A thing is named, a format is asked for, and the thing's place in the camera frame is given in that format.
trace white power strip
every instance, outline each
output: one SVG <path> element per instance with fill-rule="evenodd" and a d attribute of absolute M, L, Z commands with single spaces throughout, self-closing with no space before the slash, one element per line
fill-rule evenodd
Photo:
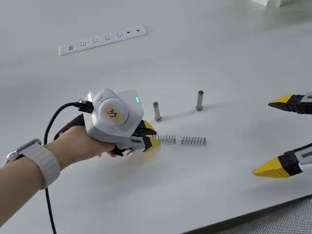
<path fill-rule="evenodd" d="M 122 41 L 122 40 L 128 40 L 131 38 L 141 37 L 146 34 L 147 34 L 147 31 L 145 27 L 143 25 L 140 25 L 140 26 L 128 29 L 128 30 L 118 31 L 115 33 L 108 33 L 99 37 L 82 39 L 73 43 L 60 45 L 58 48 L 58 54 L 60 56 L 72 54 L 78 51 L 87 50 L 87 49 L 111 44 L 111 43 Z"/>

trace metal shaft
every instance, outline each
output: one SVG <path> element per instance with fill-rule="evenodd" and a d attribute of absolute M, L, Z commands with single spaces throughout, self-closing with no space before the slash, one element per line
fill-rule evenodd
<path fill-rule="evenodd" d="M 154 114 L 155 114 L 155 120 L 157 122 L 161 122 L 161 116 L 160 116 L 160 113 L 159 113 L 159 106 L 158 106 L 158 102 L 154 102 L 153 103 L 153 108 L 154 108 Z"/>
<path fill-rule="evenodd" d="M 204 92 L 203 91 L 199 91 L 198 94 L 197 94 L 197 104 L 196 104 L 196 107 L 195 109 L 197 111 L 201 111 L 203 109 L 203 97 L 204 97 Z"/>

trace handwritten label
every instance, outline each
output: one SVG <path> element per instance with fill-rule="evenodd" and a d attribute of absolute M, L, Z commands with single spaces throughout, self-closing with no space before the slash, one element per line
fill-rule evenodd
<path fill-rule="evenodd" d="M 123 115 L 112 104 L 107 105 L 103 112 L 115 124 L 119 124 L 123 119 Z"/>

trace black cable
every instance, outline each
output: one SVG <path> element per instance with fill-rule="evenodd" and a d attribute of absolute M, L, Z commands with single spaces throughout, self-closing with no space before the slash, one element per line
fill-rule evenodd
<path fill-rule="evenodd" d="M 48 143 L 48 135 L 49 135 L 49 131 L 52 127 L 52 124 L 54 123 L 54 120 L 56 119 L 56 117 L 59 115 L 59 113 L 64 110 L 65 108 L 69 107 L 69 106 L 76 106 L 76 107 L 80 107 L 81 104 L 79 102 L 69 102 L 65 105 L 62 105 L 60 108 L 58 108 L 57 111 L 55 111 L 54 115 L 52 116 L 46 130 L 44 133 L 44 139 L 43 139 L 43 144 L 46 145 Z M 50 216 L 50 222 L 51 222 L 51 227 L 52 227 L 52 231 L 53 234 L 57 234 L 57 230 L 55 228 L 55 224 L 54 224 L 54 219 L 53 219 L 53 214 L 52 214 L 52 208 L 51 208 L 51 202 L 50 202 L 50 196 L 49 196 L 49 190 L 48 188 L 45 188 L 45 197 L 47 199 L 47 206 L 48 206 L 48 211 L 49 211 L 49 216 Z"/>

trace metal spring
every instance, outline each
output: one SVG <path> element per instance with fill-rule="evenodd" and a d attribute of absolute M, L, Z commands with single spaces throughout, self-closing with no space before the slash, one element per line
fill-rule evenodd
<path fill-rule="evenodd" d="M 176 137 L 175 135 L 152 135 L 152 138 L 155 138 L 156 140 L 159 140 L 161 143 L 164 144 L 175 144 L 176 143 Z"/>
<path fill-rule="evenodd" d="M 206 145 L 206 138 L 183 136 L 181 137 L 181 144 L 182 145 Z"/>

